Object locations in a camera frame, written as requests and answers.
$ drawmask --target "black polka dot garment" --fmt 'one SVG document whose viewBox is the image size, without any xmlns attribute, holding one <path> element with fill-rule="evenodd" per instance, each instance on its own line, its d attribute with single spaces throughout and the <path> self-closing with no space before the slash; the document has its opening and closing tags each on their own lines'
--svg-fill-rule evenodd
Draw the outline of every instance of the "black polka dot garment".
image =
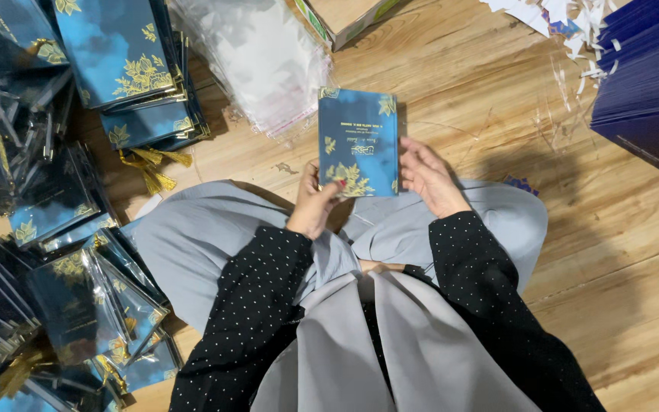
<svg viewBox="0 0 659 412">
<path fill-rule="evenodd" d="M 429 225 L 442 295 L 541 410 L 604 410 L 571 351 L 516 292 L 518 272 L 475 212 Z"/>
<path fill-rule="evenodd" d="M 230 258 L 203 339 L 177 374 L 170 411 L 248 410 L 274 359 L 296 339 L 298 306 L 291 302 L 307 268 L 312 241 L 260 227 Z"/>
</svg>

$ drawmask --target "woman's left hand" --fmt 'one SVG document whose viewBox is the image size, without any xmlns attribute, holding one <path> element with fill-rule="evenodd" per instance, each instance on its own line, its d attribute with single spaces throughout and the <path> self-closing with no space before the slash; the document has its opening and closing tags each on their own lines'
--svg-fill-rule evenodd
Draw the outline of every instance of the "woman's left hand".
<svg viewBox="0 0 659 412">
<path fill-rule="evenodd" d="M 317 173 L 319 172 L 319 159 L 307 163 L 304 175 L 299 182 L 299 195 L 297 206 L 291 214 L 286 229 L 301 233 L 309 239 L 315 240 L 325 230 L 327 217 L 338 203 L 344 199 L 335 198 L 345 187 L 345 181 L 330 183 L 319 191 Z"/>
</svg>

